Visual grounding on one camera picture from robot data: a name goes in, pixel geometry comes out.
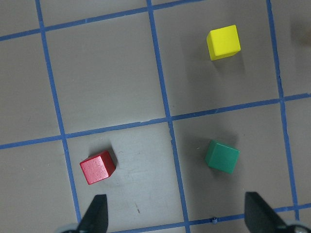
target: colored block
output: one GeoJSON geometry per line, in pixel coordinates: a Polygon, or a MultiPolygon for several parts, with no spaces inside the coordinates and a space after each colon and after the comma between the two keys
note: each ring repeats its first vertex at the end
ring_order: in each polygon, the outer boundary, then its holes
{"type": "Polygon", "coordinates": [[[80,163],[88,184],[101,181],[111,176],[116,170],[108,151],[93,155],[80,163]]]}
{"type": "Polygon", "coordinates": [[[237,26],[210,31],[207,35],[207,46],[212,61],[233,56],[241,50],[237,26]]]}
{"type": "Polygon", "coordinates": [[[231,174],[239,154],[240,151],[237,149],[216,140],[211,140],[205,161],[209,167],[231,174]]]}

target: cube side face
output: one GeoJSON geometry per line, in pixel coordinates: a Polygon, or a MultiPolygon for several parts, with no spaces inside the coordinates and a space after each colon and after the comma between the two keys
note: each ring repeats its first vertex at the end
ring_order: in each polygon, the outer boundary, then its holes
{"type": "Polygon", "coordinates": [[[93,184],[109,177],[100,155],[87,158],[80,163],[80,167],[88,184],[93,184]]]}
{"type": "Polygon", "coordinates": [[[108,177],[110,177],[112,173],[116,170],[116,166],[108,151],[104,151],[100,155],[107,170],[108,177]]]}
{"type": "Polygon", "coordinates": [[[236,25],[212,30],[209,34],[215,53],[214,60],[233,56],[241,50],[236,25]]]}
{"type": "Polygon", "coordinates": [[[207,47],[208,47],[208,52],[209,52],[209,57],[212,61],[216,60],[216,56],[215,56],[215,51],[214,51],[214,46],[213,46],[213,42],[212,42],[212,39],[211,39],[211,33],[209,33],[207,35],[207,38],[206,38],[206,41],[207,41],[207,47]]]}
{"type": "Polygon", "coordinates": [[[207,163],[207,165],[209,164],[209,162],[210,162],[210,160],[214,154],[216,144],[217,144],[217,142],[215,140],[211,140],[211,142],[209,143],[208,150],[207,150],[206,157],[205,157],[205,162],[207,163]]]}
{"type": "Polygon", "coordinates": [[[231,174],[238,161],[240,152],[223,143],[216,142],[213,155],[208,166],[231,174]]]}

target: black object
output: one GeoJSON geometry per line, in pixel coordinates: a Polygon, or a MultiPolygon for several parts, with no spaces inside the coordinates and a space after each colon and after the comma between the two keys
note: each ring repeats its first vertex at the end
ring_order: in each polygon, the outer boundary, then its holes
{"type": "Polygon", "coordinates": [[[246,192],[244,214],[251,233],[311,233],[305,226],[287,225],[256,192],[246,192]]]}
{"type": "Polygon", "coordinates": [[[108,206],[106,195],[96,195],[76,230],[63,233],[106,233],[108,228],[108,206]]]}

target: green cube's top face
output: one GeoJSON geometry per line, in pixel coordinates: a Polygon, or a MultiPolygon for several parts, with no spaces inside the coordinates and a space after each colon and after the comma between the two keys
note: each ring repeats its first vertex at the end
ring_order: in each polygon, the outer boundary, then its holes
{"type": "Polygon", "coordinates": [[[240,151],[237,149],[227,144],[211,140],[205,161],[209,167],[231,174],[237,163],[239,154],[240,151]]]}
{"type": "Polygon", "coordinates": [[[241,50],[236,25],[210,31],[211,41],[216,56],[238,52],[241,50]]]}

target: green cube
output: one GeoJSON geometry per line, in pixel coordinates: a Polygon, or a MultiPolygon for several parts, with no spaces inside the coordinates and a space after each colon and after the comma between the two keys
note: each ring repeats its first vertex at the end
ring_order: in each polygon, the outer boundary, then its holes
{"type": "Polygon", "coordinates": [[[229,145],[211,140],[205,161],[209,167],[231,174],[237,163],[239,153],[239,150],[229,145]]]}

